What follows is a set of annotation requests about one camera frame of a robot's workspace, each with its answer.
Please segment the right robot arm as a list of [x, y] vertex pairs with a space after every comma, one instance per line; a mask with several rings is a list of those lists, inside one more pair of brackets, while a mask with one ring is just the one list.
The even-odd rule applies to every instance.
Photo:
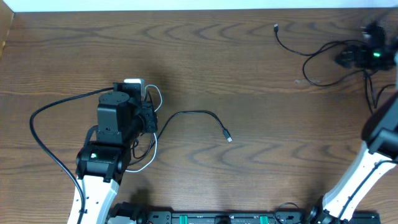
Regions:
[[[349, 45], [335, 57], [342, 67], [390, 70], [397, 66], [397, 41], [386, 42], [386, 32], [376, 21], [363, 27], [365, 42]], [[339, 182], [306, 217], [306, 223], [348, 223], [373, 185], [397, 166], [397, 95], [393, 94], [368, 119], [356, 159]]]

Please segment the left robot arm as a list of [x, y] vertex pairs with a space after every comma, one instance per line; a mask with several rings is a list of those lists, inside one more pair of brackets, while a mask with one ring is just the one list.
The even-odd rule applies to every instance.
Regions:
[[76, 157], [78, 188], [69, 223], [105, 223], [141, 133], [157, 131], [152, 103], [141, 91], [112, 91], [99, 97], [96, 139]]

